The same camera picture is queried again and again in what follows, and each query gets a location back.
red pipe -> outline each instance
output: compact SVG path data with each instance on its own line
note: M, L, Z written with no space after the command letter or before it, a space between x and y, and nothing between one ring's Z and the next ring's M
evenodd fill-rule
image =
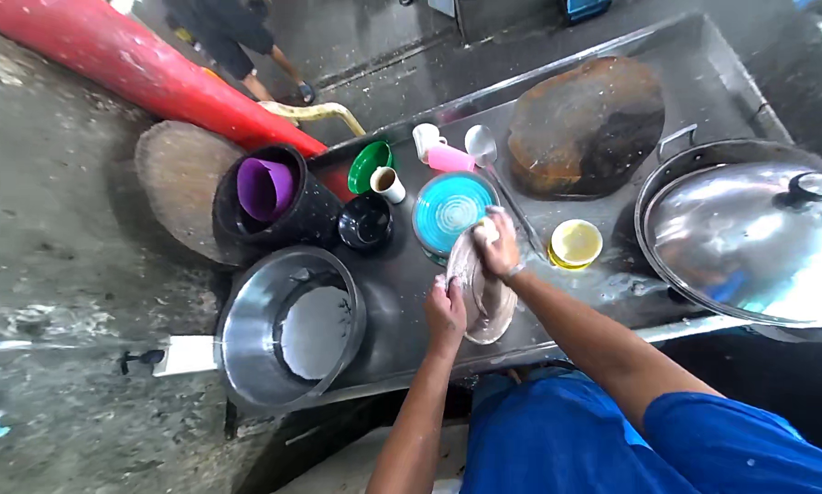
M222 134L244 149L272 142L292 144L304 156L326 149L103 0L0 0L0 32L151 113Z

yellow hose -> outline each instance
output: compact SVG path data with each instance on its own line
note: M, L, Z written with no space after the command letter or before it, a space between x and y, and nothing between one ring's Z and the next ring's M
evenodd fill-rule
M344 105L337 103L323 103L321 105L313 105L312 107L289 107L282 103L275 101L259 101L265 110L274 115L288 118L293 124L297 125L298 120L318 120L328 117L340 117L351 128L354 135L364 135L365 130L359 125L356 117L353 116L350 110Z

white cup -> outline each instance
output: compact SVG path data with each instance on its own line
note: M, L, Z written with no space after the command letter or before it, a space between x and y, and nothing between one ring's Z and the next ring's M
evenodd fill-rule
M438 127L432 124L420 124L411 131L414 136L414 144L417 147L417 159L423 163L429 164L428 153L429 149L439 144L447 144L448 140L441 137L441 132Z
M380 166L372 174L369 181L372 190L382 195L393 204L399 204L405 199L405 185L399 182L396 171L388 166Z

person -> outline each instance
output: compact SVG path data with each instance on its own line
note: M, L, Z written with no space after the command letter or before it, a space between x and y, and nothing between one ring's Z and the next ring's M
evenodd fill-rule
M461 492L822 493L821 449L786 420L725 398L633 331L537 278L520 264L511 218L494 208L489 216L499 238L488 244L481 228L473 232L485 266L584 375L544 377L479 399L482 379L473 391ZM466 326L460 291L443 275L432 286L427 352L369 494L432 491L445 393Z
M257 70L241 45L270 55L295 81L305 104L312 104L316 99L314 87L301 78L262 24L268 16L265 0L248 1L242 5L241 0L165 0L164 5L171 22L175 19L175 23L184 27L215 62L241 81L259 101L274 98L258 80Z

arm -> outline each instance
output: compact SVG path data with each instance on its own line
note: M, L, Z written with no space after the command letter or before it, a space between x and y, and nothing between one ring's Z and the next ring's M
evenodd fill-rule
M444 396L466 325L460 286L452 280L449 295L444 289L444 275L439 275L424 305L429 347L378 456L368 494L432 492Z
M518 265L515 228L502 210L490 214L500 238L487 243L475 231L487 267L503 278L533 311L549 336L582 372L605 390L639 431L649 403L675 391L695 391L721 397L624 325L600 314L522 269Z

